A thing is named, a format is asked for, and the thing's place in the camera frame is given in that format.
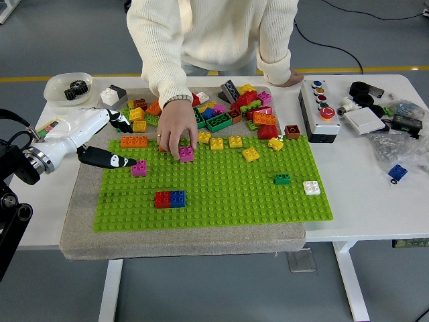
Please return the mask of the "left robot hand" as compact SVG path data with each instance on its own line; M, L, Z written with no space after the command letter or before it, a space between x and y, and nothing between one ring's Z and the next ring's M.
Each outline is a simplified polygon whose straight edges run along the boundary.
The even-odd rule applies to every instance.
M85 144L106 124L132 133L128 120L118 111L108 109L79 109L60 121L44 141L33 143L27 150L27 159L38 173L57 170L65 156L76 153L83 164L99 168L122 168L135 166L137 161Z

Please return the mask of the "person's right hand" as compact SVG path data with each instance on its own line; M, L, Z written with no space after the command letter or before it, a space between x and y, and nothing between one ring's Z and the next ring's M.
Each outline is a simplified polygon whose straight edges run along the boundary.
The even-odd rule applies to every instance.
M165 151L180 159L179 141L187 132L190 145L195 150L198 141L198 128L192 104L187 100L170 101L164 107L157 128L157 143Z

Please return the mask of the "person's left hand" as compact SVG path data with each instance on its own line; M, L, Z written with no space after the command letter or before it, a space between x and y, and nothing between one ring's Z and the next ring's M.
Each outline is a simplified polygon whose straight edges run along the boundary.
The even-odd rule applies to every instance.
M300 74L296 71L294 68L290 68L290 77L289 79L284 83L279 85L279 87L291 87L296 84L299 84L304 80L304 75Z

